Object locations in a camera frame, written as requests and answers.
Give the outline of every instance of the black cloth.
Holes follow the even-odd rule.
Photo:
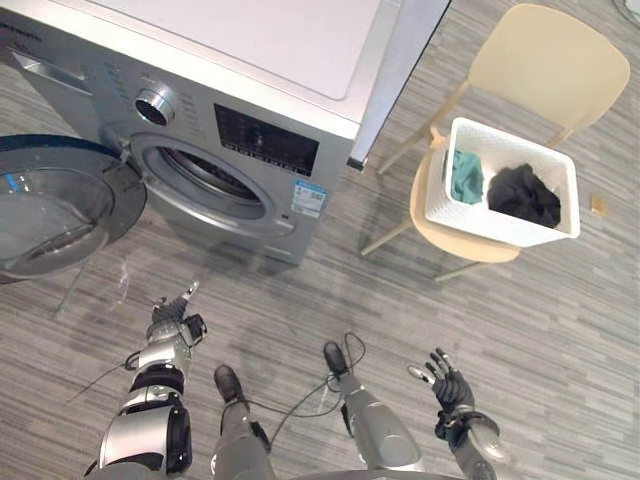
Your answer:
[[[560,223],[560,199],[534,173],[528,163],[503,168],[491,180],[489,208],[549,228]]]

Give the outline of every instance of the plastic basket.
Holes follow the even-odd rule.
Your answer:
[[[480,203],[469,205],[451,197],[456,149],[475,153],[482,161],[484,185]],[[561,220],[556,228],[489,210],[487,191],[491,179],[505,167],[525,163],[560,199]],[[432,222],[520,247],[576,238],[580,234],[578,187],[571,158],[466,118],[453,121],[448,144],[445,142],[433,154],[426,202],[425,215]]]

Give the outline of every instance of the wooden chair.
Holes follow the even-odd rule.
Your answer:
[[[627,59],[605,37],[581,21],[539,5],[521,4],[511,8],[476,55],[467,78],[435,115],[378,170],[379,174],[384,173],[412,146],[423,138],[427,140],[427,154],[413,181],[409,218],[365,247],[361,254],[367,255],[414,226],[442,250],[475,262],[440,275],[436,281],[516,258],[519,247],[445,227],[425,218],[431,156],[445,141],[438,132],[438,122],[473,86],[560,125],[561,130],[547,142],[547,146],[555,147],[573,132],[604,115],[624,90],[629,75]]]

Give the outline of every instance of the door glass window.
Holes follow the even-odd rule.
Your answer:
[[[111,189],[75,171],[0,176],[0,267],[31,278],[86,260],[108,241]]]

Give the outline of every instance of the chair seat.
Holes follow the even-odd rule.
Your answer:
[[[409,211],[416,230],[436,247],[467,260],[483,263],[503,263],[515,259],[520,254],[520,247],[491,240],[490,238],[479,237],[472,233],[427,220],[425,203],[433,147],[434,144],[429,148],[420,163],[411,188]]]

